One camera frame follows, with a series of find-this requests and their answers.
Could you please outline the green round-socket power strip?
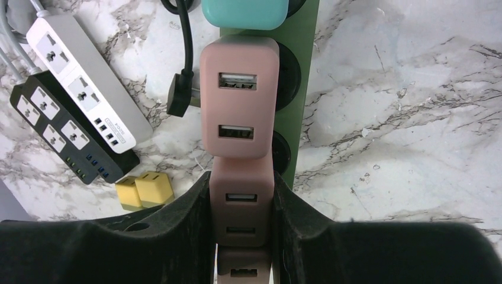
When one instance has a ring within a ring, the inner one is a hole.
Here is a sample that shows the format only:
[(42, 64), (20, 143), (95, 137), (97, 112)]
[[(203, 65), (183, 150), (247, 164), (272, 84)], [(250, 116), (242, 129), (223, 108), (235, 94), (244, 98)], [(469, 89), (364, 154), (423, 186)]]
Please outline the green round-socket power strip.
[(280, 73), (272, 155), (274, 170), (290, 188), (297, 165), (318, 6), (318, 1), (291, 1), (287, 18), (274, 30), (220, 30), (222, 36), (263, 36), (274, 39), (279, 45)]

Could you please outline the pink usb charger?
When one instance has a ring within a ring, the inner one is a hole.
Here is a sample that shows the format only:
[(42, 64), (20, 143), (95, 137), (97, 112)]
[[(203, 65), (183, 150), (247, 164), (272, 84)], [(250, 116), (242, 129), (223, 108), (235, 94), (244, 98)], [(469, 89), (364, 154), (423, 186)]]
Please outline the pink usb charger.
[(217, 283), (269, 283), (271, 267), (268, 246), (218, 246)]
[(209, 154), (258, 159), (271, 149), (279, 46), (269, 37), (225, 35), (200, 57), (202, 142)]
[(219, 245), (260, 247), (267, 242), (274, 186), (272, 153), (259, 159), (214, 158), (209, 190)]

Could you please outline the black power strip green ports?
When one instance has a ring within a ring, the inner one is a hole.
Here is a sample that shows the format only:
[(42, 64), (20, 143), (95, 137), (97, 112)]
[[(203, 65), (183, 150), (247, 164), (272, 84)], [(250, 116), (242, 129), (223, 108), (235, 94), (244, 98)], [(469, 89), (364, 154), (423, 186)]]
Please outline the black power strip green ports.
[(67, 112), (46, 91), (19, 84), (14, 86), (9, 101), (82, 183), (89, 185), (96, 179), (81, 150), (62, 132)]

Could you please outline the yellow plug adapter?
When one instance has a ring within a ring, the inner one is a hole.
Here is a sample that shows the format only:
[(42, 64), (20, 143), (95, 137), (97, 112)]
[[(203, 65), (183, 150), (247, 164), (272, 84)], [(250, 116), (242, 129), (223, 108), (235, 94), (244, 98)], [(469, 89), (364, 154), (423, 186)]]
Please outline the yellow plug adapter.
[(171, 203), (174, 192), (166, 173), (143, 172), (135, 179), (141, 205), (151, 208), (160, 204)]
[(135, 176), (125, 176), (115, 183), (115, 190), (122, 208), (126, 211), (140, 211), (141, 204)]

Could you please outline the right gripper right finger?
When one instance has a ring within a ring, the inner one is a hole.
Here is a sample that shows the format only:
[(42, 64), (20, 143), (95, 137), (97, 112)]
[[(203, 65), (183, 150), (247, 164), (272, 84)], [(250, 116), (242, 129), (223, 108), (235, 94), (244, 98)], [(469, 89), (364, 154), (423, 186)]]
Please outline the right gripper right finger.
[(275, 283), (501, 282), (501, 261), (474, 226), (336, 222), (274, 179)]

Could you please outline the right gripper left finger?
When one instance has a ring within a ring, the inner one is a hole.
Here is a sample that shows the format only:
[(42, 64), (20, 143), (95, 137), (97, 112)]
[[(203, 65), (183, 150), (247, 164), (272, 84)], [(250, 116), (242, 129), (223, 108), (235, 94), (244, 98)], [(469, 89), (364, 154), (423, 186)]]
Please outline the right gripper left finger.
[(170, 204), (125, 215), (1, 222), (1, 282), (212, 283), (209, 177)]

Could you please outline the white power strip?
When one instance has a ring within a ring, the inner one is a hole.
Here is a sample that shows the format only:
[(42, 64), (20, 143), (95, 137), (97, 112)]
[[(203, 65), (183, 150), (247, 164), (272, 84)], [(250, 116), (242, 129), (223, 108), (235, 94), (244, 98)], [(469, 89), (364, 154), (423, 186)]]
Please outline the white power strip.
[(27, 41), (114, 152), (152, 137), (152, 126), (74, 16), (38, 17)]

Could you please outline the black power strip blue ports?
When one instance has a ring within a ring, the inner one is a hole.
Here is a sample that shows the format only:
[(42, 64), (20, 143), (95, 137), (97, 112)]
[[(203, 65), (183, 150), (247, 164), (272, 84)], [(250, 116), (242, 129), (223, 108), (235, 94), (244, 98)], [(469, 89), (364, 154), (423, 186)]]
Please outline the black power strip blue ports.
[(63, 134), (81, 150), (85, 163), (107, 183), (114, 183), (139, 165), (140, 159), (132, 150), (114, 152), (92, 126), (79, 107), (69, 98), (64, 88), (49, 72), (29, 75), (22, 84), (28, 88), (41, 87), (67, 112), (68, 121)]

